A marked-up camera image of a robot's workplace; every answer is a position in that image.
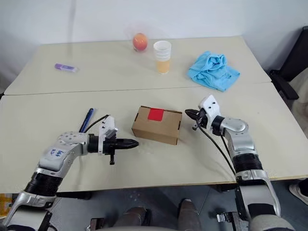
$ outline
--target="plastic cup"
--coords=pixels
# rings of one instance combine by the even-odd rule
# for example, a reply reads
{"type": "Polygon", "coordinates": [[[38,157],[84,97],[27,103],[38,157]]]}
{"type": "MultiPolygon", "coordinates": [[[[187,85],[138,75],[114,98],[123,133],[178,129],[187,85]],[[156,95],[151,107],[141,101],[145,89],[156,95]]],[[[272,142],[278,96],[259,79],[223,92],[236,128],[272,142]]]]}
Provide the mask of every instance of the plastic cup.
{"type": "Polygon", "coordinates": [[[158,41],[154,43],[153,48],[157,71],[161,74],[168,73],[170,69],[171,43],[168,41],[158,41]]]}

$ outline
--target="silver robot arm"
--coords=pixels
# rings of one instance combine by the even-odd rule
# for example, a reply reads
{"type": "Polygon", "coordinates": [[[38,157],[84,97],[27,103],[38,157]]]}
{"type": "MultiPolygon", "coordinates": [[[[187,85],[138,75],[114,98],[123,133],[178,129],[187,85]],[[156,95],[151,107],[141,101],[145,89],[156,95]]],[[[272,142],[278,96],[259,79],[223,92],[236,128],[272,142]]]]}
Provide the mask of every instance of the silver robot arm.
{"type": "Polygon", "coordinates": [[[254,231],[271,228],[294,230],[288,222],[280,218],[279,200],[266,171],[263,170],[256,146],[248,132],[248,124],[240,119],[222,117],[219,105],[212,95],[201,101],[199,109],[185,111],[196,121],[193,129],[206,128],[228,141],[238,185],[235,189],[235,201],[239,217],[249,221],[250,229],[254,231]]]}
{"type": "Polygon", "coordinates": [[[53,205],[56,193],[68,173],[73,161],[78,156],[88,153],[110,155],[110,164],[113,165],[116,149],[128,149],[138,146],[138,142],[131,139],[116,139],[114,118],[108,116],[102,120],[99,127],[99,136],[79,132],[65,132],[57,141],[43,153],[26,188],[19,193],[8,216],[2,225],[19,225],[11,220],[20,207],[35,207],[47,212],[53,205]]]}

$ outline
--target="tabletop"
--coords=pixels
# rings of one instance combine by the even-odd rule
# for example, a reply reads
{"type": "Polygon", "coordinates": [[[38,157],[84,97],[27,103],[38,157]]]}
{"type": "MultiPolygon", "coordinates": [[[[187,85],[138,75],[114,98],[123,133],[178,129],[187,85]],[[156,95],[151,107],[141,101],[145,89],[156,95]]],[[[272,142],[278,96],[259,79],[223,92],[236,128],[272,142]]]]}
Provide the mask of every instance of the tabletop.
{"type": "Polygon", "coordinates": [[[172,54],[170,71],[165,75],[156,71],[156,40],[149,41],[145,52],[134,51],[131,41],[42,45],[5,94],[198,87],[187,71],[205,51],[225,54],[228,65],[241,73],[237,83],[270,82],[240,36],[168,40],[172,54]],[[59,71],[54,68],[56,63],[79,71],[59,71]]]}
{"type": "MultiPolygon", "coordinates": [[[[93,121],[115,117],[118,138],[136,139],[137,148],[109,156],[77,158],[60,191],[215,184],[234,182],[222,155],[183,114],[178,145],[134,137],[131,127],[140,105],[184,112],[197,109],[209,94],[218,101],[222,116],[249,124],[263,168],[271,179],[308,176],[308,141],[271,83],[236,84],[227,92],[204,87],[71,92],[3,96],[0,100],[0,193],[22,190],[45,149],[65,131],[77,131],[90,107],[93,121]]],[[[97,127],[89,132],[98,133],[97,127]]],[[[213,137],[220,146],[219,137],[213,137]]]]}

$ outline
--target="blue towel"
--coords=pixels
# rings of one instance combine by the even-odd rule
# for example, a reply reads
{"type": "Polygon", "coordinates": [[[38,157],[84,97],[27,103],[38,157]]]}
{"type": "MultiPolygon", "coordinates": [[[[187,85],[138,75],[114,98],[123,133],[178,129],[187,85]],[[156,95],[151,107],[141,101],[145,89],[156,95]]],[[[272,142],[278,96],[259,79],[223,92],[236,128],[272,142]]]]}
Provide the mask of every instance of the blue towel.
{"type": "Polygon", "coordinates": [[[199,56],[187,74],[194,82],[219,91],[228,89],[240,76],[237,70],[227,66],[225,55],[209,51],[199,56]]]}

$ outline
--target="red sticker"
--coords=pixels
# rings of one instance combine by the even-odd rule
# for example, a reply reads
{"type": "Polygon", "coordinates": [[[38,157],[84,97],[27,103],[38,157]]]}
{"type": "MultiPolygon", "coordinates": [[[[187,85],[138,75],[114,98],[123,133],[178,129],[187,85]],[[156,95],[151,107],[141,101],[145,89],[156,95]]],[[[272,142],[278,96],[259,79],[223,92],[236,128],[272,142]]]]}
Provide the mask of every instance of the red sticker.
{"type": "Polygon", "coordinates": [[[162,121],[164,115],[164,109],[151,108],[148,119],[155,121],[162,121]]]}

